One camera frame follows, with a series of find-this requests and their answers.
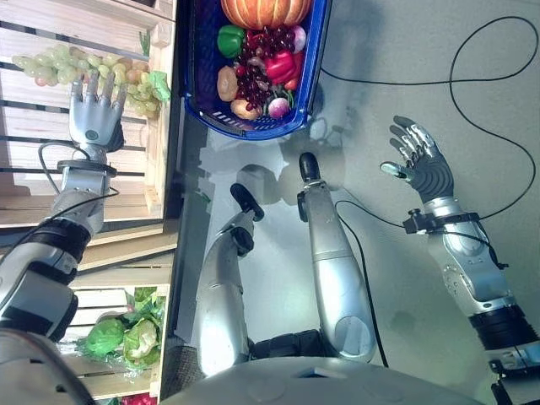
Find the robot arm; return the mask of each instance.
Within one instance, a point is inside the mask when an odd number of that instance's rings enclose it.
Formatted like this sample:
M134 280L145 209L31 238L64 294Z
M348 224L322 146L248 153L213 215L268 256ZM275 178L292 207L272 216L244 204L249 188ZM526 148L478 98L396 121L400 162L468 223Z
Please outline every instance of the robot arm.
M95 74L83 100L83 84L75 82L70 105L70 133L88 159L58 163L62 190L51 217L0 262L0 327L58 341L77 310L77 297L68 284L85 247L103 224L103 196L109 193L109 180L116 174L106 164L106 153L123 145L120 117L125 89L111 105L114 75L108 77L99 99L97 84Z
M393 138L391 144L406 167L385 162L381 169L404 179L424 203L424 213L409 212L405 230L429 234L429 253L439 264L448 292L476 329L491 369L503 376L492 387L494 392L501 386L510 392L516 385L517 391L526 392L530 385L536 389L528 401L539 399L540 340L510 291L504 265L498 263L478 215L463 212L454 198L450 167L428 132L405 117L394 121L397 126L390 129L399 140Z

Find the blue basket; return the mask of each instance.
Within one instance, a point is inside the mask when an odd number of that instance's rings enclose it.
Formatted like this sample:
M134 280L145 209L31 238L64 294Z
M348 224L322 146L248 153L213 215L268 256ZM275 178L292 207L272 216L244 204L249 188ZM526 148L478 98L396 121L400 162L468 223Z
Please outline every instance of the blue basket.
M305 125L315 95L331 6L331 0L313 0L311 11L302 23L307 43L294 109L279 120L262 116L247 121L232 113L230 103L218 97L216 88L219 69L231 65L216 45L219 29L230 22L221 9L220 0L194 0L186 70L186 109L218 132L251 141L282 137Z

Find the concrete floor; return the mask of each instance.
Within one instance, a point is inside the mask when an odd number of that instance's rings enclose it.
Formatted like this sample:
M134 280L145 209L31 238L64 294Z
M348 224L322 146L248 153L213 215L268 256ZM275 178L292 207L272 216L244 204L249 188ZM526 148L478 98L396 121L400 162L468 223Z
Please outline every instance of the concrete floor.
M503 15L524 16L540 27L540 1L335 1L323 66L344 77L367 80L446 79L457 47L477 27ZM533 46L534 36L526 25L515 21L494 25L463 50L455 77L512 73L527 60ZM207 249L236 212L228 191L233 182L244 183L266 211L266 218L256 225L256 248L240 263L246 321L255 341L319 323L307 225L300 222L295 205L302 152L317 155L336 199L359 201L393 222L420 206L415 192L378 169L380 162L398 159L387 131L395 114L409 116L430 130L453 169L456 195L466 210L482 215L501 208L521 192L531 174L521 151L486 136L458 116L445 85L346 84L321 73L317 92L319 108L306 129L260 143L209 131L200 154L191 156L197 173L187 175L198 188L194 198L202 201L199 197L204 193L211 199L206 211L210 217L204 219ZM456 84L456 97L474 121L522 143L540 161L538 57L521 75L503 82ZM187 131L185 136L195 135ZM483 223L499 259L510 264L506 271L510 285L537 330L539 203L535 182L511 210ZM494 403L489 392L494 376L474 330L445 292L426 239L405 235L348 205L340 212L364 245L391 367ZM191 282L183 290L197 278L197 266L190 271ZM184 322L192 310L192 294L191 288L182 299ZM178 333L189 341L189 322L186 325Z

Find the silver robot leg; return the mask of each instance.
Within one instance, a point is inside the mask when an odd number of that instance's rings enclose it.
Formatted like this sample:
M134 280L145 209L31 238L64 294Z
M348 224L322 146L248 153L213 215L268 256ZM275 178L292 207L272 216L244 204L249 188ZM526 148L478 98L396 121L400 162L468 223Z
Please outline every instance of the silver robot leg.
M300 218L310 227L321 331L339 357L369 362L375 334L365 281L313 154L300 156Z

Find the robot forearm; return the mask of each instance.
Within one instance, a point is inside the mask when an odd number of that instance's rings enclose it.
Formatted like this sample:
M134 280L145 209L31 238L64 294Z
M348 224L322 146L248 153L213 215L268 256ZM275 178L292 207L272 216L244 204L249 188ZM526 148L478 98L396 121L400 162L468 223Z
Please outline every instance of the robot forearm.
M453 197L424 205L437 219L466 217ZM450 295L476 329L495 372L540 366L540 341L495 262L479 222L445 224L430 232L429 253L439 263Z

